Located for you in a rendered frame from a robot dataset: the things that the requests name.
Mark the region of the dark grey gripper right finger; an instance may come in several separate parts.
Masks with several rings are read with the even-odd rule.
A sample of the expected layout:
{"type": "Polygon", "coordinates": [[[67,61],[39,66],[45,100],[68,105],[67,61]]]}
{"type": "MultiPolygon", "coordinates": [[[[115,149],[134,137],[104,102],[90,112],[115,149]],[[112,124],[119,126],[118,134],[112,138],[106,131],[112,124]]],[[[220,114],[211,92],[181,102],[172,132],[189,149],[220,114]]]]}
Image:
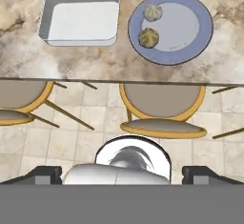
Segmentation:
{"type": "Polygon", "coordinates": [[[244,185],[244,182],[221,176],[207,166],[184,166],[182,168],[183,185],[244,185]]]}

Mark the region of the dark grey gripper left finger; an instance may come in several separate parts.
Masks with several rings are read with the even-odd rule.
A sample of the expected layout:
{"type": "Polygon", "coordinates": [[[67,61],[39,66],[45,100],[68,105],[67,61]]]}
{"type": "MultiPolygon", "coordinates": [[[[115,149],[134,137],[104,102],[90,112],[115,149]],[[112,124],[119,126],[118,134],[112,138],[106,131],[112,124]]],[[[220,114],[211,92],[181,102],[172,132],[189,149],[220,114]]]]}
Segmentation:
{"type": "Polygon", "coordinates": [[[60,166],[37,166],[25,175],[4,181],[4,184],[61,185],[61,174],[60,166]]]}

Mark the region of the white tupperware container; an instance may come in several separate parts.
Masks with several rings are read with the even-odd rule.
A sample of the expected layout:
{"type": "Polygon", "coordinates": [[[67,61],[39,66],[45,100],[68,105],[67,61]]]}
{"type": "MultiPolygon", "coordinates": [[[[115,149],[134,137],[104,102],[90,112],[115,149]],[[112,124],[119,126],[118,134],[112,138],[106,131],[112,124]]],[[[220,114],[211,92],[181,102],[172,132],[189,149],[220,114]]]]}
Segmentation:
{"type": "Polygon", "coordinates": [[[39,37],[54,47],[108,47],[116,42],[120,0],[44,0],[39,37]]]}

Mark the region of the yellow chair with grey seat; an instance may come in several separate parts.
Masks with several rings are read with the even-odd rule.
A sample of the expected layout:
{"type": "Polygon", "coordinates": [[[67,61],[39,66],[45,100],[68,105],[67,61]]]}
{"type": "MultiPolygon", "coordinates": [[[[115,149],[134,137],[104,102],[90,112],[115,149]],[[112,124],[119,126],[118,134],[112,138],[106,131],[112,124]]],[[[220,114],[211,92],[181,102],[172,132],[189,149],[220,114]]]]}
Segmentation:
{"type": "Polygon", "coordinates": [[[41,105],[46,104],[93,130],[91,125],[58,107],[48,99],[54,85],[59,84],[55,81],[0,80],[0,126],[27,124],[37,119],[58,128],[58,125],[32,113],[41,105]]]}
{"type": "Polygon", "coordinates": [[[119,91],[128,116],[120,125],[124,132],[169,139],[207,134],[204,128],[187,122],[203,103],[205,86],[121,83],[119,91]]]}

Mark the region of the brown dumpling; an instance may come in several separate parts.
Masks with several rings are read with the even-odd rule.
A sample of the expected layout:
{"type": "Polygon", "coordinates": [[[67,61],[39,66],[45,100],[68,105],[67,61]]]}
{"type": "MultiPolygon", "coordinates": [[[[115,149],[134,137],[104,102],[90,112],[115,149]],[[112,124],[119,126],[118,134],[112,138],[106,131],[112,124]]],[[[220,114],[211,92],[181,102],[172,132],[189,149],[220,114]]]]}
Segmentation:
{"type": "Polygon", "coordinates": [[[145,28],[139,33],[138,41],[142,47],[152,49],[159,41],[159,34],[154,29],[145,28]]]}

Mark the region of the blue plate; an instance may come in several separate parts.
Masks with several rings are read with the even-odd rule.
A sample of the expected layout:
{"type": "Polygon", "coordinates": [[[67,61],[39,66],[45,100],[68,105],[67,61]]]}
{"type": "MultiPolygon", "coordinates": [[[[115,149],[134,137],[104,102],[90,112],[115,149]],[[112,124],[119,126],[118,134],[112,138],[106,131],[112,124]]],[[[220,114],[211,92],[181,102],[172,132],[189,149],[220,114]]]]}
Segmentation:
{"type": "Polygon", "coordinates": [[[166,66],[196,58],[211,42],[213,32],[213,19],[199,0],[144,0],[133,11],[128,23],[133,48],[146,60],[166,66]],[[159,20],[149,22],[144,18],[143,10],[147,5],[162,8],[159,20]],[[157,45],[150,49],[139,44],[139,33],[145,28],[159,34],[157,45]]]}

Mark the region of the pale dumpling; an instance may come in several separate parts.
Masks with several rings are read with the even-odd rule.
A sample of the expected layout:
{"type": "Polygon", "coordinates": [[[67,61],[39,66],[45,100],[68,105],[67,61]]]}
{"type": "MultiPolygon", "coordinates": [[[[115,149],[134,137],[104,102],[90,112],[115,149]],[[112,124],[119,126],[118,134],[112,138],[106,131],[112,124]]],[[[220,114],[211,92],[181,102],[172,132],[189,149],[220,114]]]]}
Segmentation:
{"type": "Polygon", "coordinates": [[[144,18],[149,22],[154,22],[162,17],[163,10],[159,5],[147,5],[144,10],[144,18]]]}

